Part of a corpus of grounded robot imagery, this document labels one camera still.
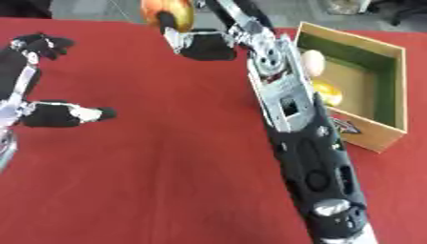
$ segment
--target table surface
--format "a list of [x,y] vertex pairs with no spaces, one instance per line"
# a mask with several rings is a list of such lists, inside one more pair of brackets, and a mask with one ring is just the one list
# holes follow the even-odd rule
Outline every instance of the table surface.
[[[20,151],[0,175],[2,243],[310,243],[244,55],[188,60],[157,30],[124,23],[1,19],[0,29],[4,45],[34,31],[77,42],[42,64],[31,99],[119,111],[76,129],[17,129]],[[407,47],[409,134],[383,154],[348,148],[379,243],[426,243],[427,34],[354,32]]]

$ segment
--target red apple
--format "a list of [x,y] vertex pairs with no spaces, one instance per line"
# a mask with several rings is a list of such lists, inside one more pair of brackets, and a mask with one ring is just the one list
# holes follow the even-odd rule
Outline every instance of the red apple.
[[160,11],[173,15],[178,31],[189,31],[193,26],[194,10],[190,0],[141,0],[141,13],[149,25],[158,26]]

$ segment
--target robotic arm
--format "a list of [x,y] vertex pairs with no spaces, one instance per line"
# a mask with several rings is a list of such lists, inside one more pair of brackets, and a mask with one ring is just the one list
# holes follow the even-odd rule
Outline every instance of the robotic arm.
[[[150,2],[143,2],[142,9],[150,8]],[[249,80],[274,156],[313,242],[375,244],[352,162],[290,37],[276,37],[268,17],[247,0],[206,0],[227,30],[184,33],[177,20],[186,15],[171,6],[191,4],[154,2],[164,6],[146,17],[156,18],[175,53],[196,60],[233,60],[234,46],[248,50]]]
[[83,108],[63,100],[30,102],[27,96],[38,83],[41,58],[55,60],[73,45],[69,39],[44,33],[19,36],[0,50],[0,171],[17,150],[11,127],[76,127],[115,117],[109,108]]

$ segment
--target robotic fingertip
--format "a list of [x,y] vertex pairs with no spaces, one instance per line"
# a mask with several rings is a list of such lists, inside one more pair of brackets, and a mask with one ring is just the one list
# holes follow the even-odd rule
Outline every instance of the robotic fingertip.
[[103,121],[103,120],[112,119],[112,118],[117,117],[117,112],[112,108],[97,108],[97,109],[102,112],[98,121]]

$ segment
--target egg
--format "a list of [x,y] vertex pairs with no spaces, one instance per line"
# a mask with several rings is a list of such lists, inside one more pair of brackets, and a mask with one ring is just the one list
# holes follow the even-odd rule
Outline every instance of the egg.
[[325,57],[320,51],[310,50],[302,54],[302,63],[311,77],[318,77],[325,71]]

